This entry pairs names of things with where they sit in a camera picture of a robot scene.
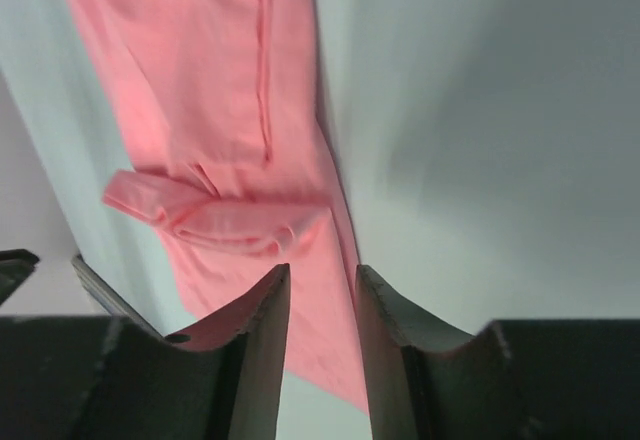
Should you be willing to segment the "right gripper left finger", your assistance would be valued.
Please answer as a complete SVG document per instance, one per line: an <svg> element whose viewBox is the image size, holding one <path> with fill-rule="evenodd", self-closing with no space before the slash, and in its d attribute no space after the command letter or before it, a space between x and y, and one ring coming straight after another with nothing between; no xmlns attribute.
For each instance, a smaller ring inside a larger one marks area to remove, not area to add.
<svg viewBox="0 0 640 440"><path fill-rule="evenodd" d="M5 317L5 439L272 439L290 271L158 337L125 317Z"/></svg>

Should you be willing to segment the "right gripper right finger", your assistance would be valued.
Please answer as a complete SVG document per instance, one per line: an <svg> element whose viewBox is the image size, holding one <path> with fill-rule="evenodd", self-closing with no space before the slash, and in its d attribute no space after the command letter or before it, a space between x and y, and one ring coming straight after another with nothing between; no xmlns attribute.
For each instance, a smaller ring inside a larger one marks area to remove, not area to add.
<svg viewBox="0 0 640 440"><path fill-rule="evenodd" d="M494 320L470 335L368 266L356 314L376 439L635 439L635 320Z"/></svg>

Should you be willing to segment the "pink t-shirt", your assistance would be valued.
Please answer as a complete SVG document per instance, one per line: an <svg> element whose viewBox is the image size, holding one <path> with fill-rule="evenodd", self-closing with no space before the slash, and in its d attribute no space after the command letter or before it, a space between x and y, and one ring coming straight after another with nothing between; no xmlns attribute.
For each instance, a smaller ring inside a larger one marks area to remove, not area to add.
<svg viewBox="0 0 640 440"><path fill-rule="evenodd" d="M203 318L291 272L286 368L365 409L358 254L316 118L313 0L68 0L131 168L104 202L149 225Z"/></svg>

